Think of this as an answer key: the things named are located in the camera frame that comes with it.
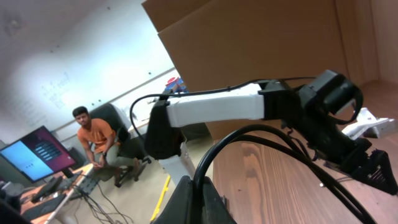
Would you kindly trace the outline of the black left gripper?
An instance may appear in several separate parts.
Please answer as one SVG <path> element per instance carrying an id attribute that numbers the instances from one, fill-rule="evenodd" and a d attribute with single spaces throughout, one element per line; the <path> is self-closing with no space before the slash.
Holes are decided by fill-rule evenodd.
<path id="1" fill-rule="evenodd" d="M 323 165 L 351 177 L 363 184 L 390 195 L 397 194 L 397 181 L 392 172 L 388 153 L 375 149 L 368 158 L 367 150 L 372 143 L 365 138 L 354 140 L 354 148 L 339 163 L 325 161 Z"/>

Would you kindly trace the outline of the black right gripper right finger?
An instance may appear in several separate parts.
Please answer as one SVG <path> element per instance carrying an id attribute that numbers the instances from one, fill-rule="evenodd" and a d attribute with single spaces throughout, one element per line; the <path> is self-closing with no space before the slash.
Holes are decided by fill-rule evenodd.
<path id="1" fill-rule="evenodd" d="M 203 181 L 202 224 L 236 224 L 209 177 Z"/>

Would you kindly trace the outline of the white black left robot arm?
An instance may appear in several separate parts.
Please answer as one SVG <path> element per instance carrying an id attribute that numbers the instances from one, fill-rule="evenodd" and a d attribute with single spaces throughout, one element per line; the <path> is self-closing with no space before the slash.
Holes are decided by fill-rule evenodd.
<path id="1" fill-rule="evenodd" d="M 366 185 L 394 195 L 397 182 L 388 155 L 362 138 L 363 93 L 344 75 L 324 71 L 297 88 L 284 79 L 184 94 L 161 94 L 144 139 L 155 159 L 178 154 L 181 129 L 197 123 L 239 119 L 281 120 L 307 141 L 317 159 Z"/>

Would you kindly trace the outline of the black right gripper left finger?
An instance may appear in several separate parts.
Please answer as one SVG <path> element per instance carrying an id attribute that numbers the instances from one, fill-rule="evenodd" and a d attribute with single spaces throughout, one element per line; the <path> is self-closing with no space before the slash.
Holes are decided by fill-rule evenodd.
<path id="1" fill-rule="evenodd" d="M 187 224 L 193 201 L 193 181 L 185 175 L 177 184 L 162 213 L 152 224 Z"/>

